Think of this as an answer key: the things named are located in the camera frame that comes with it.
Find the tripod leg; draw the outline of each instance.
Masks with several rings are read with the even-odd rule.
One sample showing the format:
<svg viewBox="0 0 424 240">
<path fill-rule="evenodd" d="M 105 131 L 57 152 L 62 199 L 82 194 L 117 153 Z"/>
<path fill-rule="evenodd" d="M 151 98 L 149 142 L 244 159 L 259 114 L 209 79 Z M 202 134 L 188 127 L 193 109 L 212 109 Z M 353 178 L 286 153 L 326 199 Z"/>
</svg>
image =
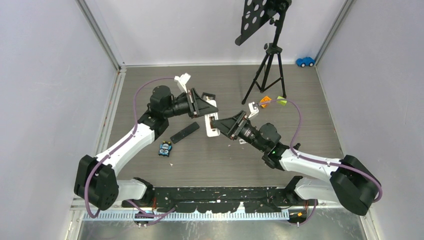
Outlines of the tripod leg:
<svg viewBox="0 0 424 240">
<path fill-rule="evenodd" d="M 286 86 L 284 84 L 284 76 L 283 76 L 283 64 L 281 63 L 281 55 L 280 53 L 277 53 L 278 57 L 278 67 L 279 67 L 279 75 L 281 77 L 281 86 L 282 86 L 282 97 L 286 98 Z"/>
<path fill-rule="evenodd" d="M 265 74 L 263 75 L 262 86 L 260 87 L 260 92 L 263 93 L 265 91 L 265 85 L 267 84 L 268 74 L 270 74 L 271 64 L 273 63 L 274 55 L 269 55 L 268 64 L 265 68 Z"/>
<path fill-rule="evenodd" d="M 269 55 L 268 53 L 267 53 L 267 54 L 265 54 L 265 57 L 263 58 L 262 63 L 260 64 L 259 69 L 257 70 L 256 75 L 255 75 L 255 76 L 254 76 L 254 78 L 253 78 L 252 84 L 250 85 L 249 90 L 248 90 L 248 91 L 247 91 L 247 93 L 246 93 L 246 96 L 244 96 L 243 101 L 241 101 L 241 104 L 243 104 L 243 105 L 244 105 L 244 104 L 246 103 L 246 100 L 248 99 L 249 94 L 251 94 L 251 91 L 252 91 L 252 89 L 253 89 L 253 86 L 255 85 L 256 80 L 257 80 L 257 79 L 258 79 L 258 77 L 259 77 L 259 74 L 261 74 L 261 71 L 262 71 L 262 69 L 264 68 L 265 63 L 267 62 L 267 58 L 268 58 L 269 56 L 270 56 L 270 55 Z"/>
</svg>

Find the white wall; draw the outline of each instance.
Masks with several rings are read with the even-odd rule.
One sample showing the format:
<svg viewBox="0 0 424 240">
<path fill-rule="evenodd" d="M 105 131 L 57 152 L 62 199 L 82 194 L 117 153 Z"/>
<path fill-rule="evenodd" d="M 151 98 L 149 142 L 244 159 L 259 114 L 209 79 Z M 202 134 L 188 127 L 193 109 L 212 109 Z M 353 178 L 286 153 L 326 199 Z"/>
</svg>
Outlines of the white wall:
<svg viewBox="0 0 424 240">
<path fill-rule="evenodd" d="M 344 153 L 382 183 L 382 240 L 424 238 L 423 11 L 418 0 L 357 0 L 318 65 Z"/>
<path fill-rule="evenodd" d="M 127 65 L 261 62 L 275 27 L 241 46 L 244 0 L 87 0 Z M 279 46 L 282 60 L 315 57 L 345 0 L 293 0 Z"/>
<path fill-rule="evenodd" d="M 0 3 L 0 239 L 60 240 L 116 71 L 74 0 Z"/>
</svg>

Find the black music stand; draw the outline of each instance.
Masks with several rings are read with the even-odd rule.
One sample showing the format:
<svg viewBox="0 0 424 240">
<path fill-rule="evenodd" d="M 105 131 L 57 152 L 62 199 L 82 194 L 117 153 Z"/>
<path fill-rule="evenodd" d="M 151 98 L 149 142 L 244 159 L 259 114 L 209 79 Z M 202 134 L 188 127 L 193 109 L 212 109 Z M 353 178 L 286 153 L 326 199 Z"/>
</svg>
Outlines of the black music stand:
<svg viewBox="0 0 424 240">
<path fill-rule="evenodd" d="M 281 62 L 282 49 L 281 47 L 277 46 L 277 43 L 281 34 L 281 30 L 283 29 L 283 22 L 284 18 L 286 17 L 286 11 L 291 4 L 292 0 L 245 0 L 244 14 L 241 18 L 241 35 L 235 40 L 236 45 L 240 46 L 242 43 L 244 43 L 250 36 L 252 36 L 258 29 L 260 29 L 266 22 L 268 22 L 268 20 L 269 24 L 276 26 L 276 30 L 272 43 L 265 44 L 264 46 L 265 57 L 263 58 L 262 63 L 256 72 L 256 76 L 254 77 L 249 90 L 246 93 L 246 96 L 244 97 L 243 101 L 241 101 L 241 104 L 246 103 L 246 100 L 248 99 L 248 96 L 251 93 L 254 85 L 256 85 L 260 92 L 263 93 L 278 81 L 281 81 L 282 97 L 286 98 L 286 87 L 284 85 L 283 66 Z M 273 16 L 275 14 L 279 14 L 278 20 L 274 20 Z M 278 57 L 280 77 L 269 86 L 266 86 L 275 54 L 277 54 Z M 268 64 L 266 65 L 262 85 L 260 86 L 257 80 L 267 60 Z"/>
</svg>

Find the wooden floor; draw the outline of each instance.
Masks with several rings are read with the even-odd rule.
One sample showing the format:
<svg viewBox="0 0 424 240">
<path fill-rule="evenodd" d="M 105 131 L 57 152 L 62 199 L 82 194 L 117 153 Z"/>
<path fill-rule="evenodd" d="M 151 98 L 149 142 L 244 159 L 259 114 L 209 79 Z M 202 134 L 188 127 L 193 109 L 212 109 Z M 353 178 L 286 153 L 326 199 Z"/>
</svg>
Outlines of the wooden floor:
<svg viewBox="0 0 424 240">
<path fill-rule="evenodd" d="M 137 88 L 147 81 L 189 73 L 188 88 L 216 95 L 219 117 L 228 118 L 240 110 L 249 112 L 248 105 L 241 105 L 244 94 L 258 69 L 257 65 L 224 66 L 170 66 L 128 68 L 123 83 L 116 116 L 113 122 L 109 146 L 124 136 L 134 125 L 133 96 Z M 284 65 L 287 98 L 295 101 L 303 115 L 303 125 L 296 142 L 300 151 L 323 157 L 340 158 L 340 144 L 314 68 Z M 268 82 L 279 77 L 278 67 L 273 65 Z M 172 80 L 160 80 L 141 90 L 137 99 L 137 116 L 146 110 L 152 89 L 167 85 L 177 96 L 181 92 Z M 258 102 L 262 97 L 272 99 L 282 94 L 277 83 L 264 93 L 255 87 L 247 102 Z M 159 144 L 196 121 L 200 129 L 173 145 L 170 157 L 158 155 Z M 261 109 L 252 121 L 258 128 L 272 123 L 281 135 L 281 142 L 288 145 L 298 125 L 296 108 L 271 104 Z M 223 135 L 206 136 L 204 118 L 191 119 L 181 115 L 169 119 L 169 127 L 159 139 L 139 152 L 120 172 L 122 180 L 139 177 L 157 187 L 224 187 L 224 186 L 285 186 L 295 172 L 271 169 L 261 159 L 262 153 L 248 144 L 239 144 Z"/>
</svg>

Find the blue toy car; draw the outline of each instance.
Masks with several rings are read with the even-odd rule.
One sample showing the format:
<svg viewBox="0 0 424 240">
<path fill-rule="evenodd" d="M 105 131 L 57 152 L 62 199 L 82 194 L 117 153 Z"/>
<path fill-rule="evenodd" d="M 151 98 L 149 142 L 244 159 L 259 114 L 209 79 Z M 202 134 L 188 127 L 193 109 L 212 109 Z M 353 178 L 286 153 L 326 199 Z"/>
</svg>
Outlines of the blue toy car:
<svg viewBox="0 0 424 240">
<path fill-rule="evenodd" d="M 297 59 L 296 64 L 301 68 L 304 68 L 306 65 L 312 67 L 315 65 L 315 60 L 312 57 L 307 56 L 305 58 Z"/>
<path fill-rule="evenodd" d="M 172 149 L 171 142 L 163 141 L 162 144 L 159 147 L 159 156 L 166 156 L 169 157 Z"/>
</svg>

